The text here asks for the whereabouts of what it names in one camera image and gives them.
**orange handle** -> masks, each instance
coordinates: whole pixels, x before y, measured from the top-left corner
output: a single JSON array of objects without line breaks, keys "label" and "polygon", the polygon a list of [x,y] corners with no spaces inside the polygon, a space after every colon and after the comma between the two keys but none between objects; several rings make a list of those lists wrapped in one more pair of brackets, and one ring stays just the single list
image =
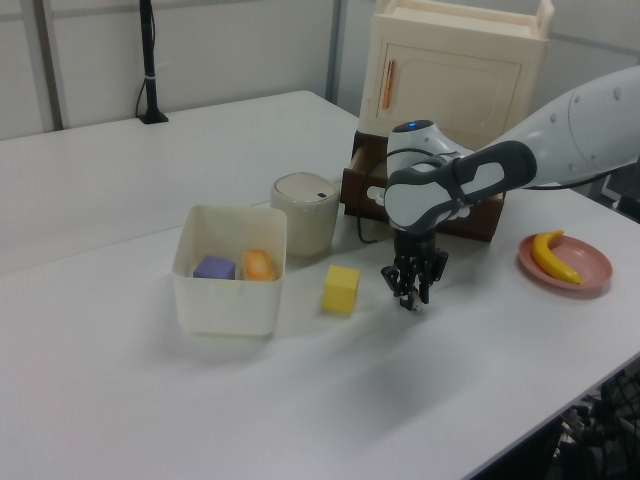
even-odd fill
[{"label": "orange handle", "polygon": [[382,109],[389,108],[391,103],[391,86],[393,85],[393,70],[396,66],[395,60],[389,60],[389,66],[387,67],[387,81],[384,86],[384,96],[382,97]]}]

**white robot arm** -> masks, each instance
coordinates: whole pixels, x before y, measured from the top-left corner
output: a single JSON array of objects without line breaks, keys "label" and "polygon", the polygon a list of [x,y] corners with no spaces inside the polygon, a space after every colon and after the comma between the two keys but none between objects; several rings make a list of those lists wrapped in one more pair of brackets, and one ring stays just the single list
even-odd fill
[{"label": "white robot arm", "polygon": [[495,194],[587,178],[639,155],[640,67],[565,93],[475,153],[432,122],[400,125],[389,136],[389,180],[380,198],[396,231],[396,259],[383,276],[406,308],[414,307],[412,295],[428,303],[428,287],[446,263],[435,248],[438,223]]}]

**purple block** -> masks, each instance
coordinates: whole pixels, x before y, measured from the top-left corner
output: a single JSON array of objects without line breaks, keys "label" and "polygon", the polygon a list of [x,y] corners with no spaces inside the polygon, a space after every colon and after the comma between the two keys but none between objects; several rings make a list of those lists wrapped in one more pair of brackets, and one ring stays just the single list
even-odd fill
[{"label": "purple block", "polygon": [[236,279],[236,264],[230,260],[206,256],[193,271],[194,278]]}]

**yellow block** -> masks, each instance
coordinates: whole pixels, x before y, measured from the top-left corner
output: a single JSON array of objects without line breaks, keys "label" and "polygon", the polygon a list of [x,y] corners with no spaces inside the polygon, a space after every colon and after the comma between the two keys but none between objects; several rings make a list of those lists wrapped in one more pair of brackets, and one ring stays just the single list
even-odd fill
[{"label": "yellow block", "polygon": [[322,308],[342,313],[353,312],[360,270],[331,265],[324,282]]}]

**black stand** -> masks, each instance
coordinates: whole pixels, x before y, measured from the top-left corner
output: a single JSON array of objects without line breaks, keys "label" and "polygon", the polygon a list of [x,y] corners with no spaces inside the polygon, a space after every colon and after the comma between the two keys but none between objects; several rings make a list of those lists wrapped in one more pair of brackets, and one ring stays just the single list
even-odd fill
[{"label": "black stand", "polygon": [[144,56],[145,88],[147,90],[147,113],[138,118],[142,123],[168,122],[167,116],[158,109],[156,93],[156,67],[153,59],[153,25],[151,21],[151,0],[140,0],[140,24],[142,26],[142,52]]}]

